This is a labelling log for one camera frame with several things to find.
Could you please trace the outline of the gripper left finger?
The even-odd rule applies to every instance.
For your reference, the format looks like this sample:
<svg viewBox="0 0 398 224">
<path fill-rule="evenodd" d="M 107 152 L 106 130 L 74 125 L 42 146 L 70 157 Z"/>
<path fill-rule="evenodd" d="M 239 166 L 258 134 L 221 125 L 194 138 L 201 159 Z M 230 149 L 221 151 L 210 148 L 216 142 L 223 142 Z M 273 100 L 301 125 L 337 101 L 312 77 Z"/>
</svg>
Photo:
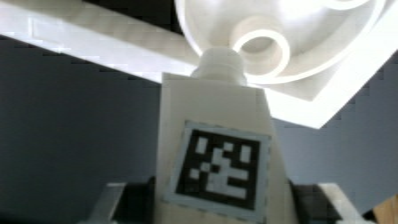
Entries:
<svg viewBox="0 0 398 224">
<path fill-rule="evenodd" d="M 77 224 L 154 224 L 154 184 L 109 183 L 90 217 Z"/>
</svg>

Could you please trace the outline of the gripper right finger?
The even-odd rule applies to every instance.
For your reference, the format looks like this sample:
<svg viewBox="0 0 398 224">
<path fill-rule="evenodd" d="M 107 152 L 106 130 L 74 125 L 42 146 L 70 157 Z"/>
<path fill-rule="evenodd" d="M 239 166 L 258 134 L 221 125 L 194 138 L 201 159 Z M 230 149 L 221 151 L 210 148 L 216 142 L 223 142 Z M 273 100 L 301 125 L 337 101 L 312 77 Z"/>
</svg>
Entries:
<svg viewBox="0 0 398 224">
<path fill-rule="evenodd" d="M 377 224 L 367 220 L 337 183 L 294 184 L 299 224 Z"/>
</svg>

